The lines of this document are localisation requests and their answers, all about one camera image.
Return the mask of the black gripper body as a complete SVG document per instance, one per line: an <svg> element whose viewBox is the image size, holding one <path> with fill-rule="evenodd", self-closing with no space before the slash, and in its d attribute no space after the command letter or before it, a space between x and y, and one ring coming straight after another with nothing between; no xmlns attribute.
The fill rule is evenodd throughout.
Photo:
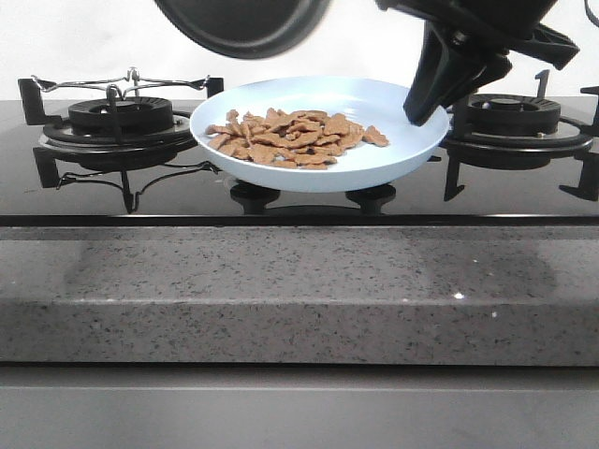
<svg viewBox="0 0 599 449"><path fill-rule="evenodd" d="M564 68L579 47L566 35L542 23L553 1L378 1L382 9L397 9L430 22L439 22L494 47L510 49Z"/></svg>

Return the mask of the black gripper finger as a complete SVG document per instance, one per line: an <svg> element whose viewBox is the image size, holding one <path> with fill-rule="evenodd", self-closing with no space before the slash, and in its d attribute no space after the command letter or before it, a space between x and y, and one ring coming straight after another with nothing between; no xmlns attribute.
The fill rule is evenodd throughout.
<svg viewBox="0 0 599 449"><path fill-rule="evenodd" d="M482 60L484 55L499 52L486 48L472 36L439 22L425 22L423 45L412 86L403 103L409 122L424 124L439 107L454 78L450 67L460 59Z"/></svg>
<svg viewBox="0 0 599 449"><path fill-rule="evenodd" d="M442 106L447 108L463 97L475 93L480 87L500 80L511 70L512 65L503 54L490 53L482 60L460 59L449 69L454 78L442 99Z"/></svg>

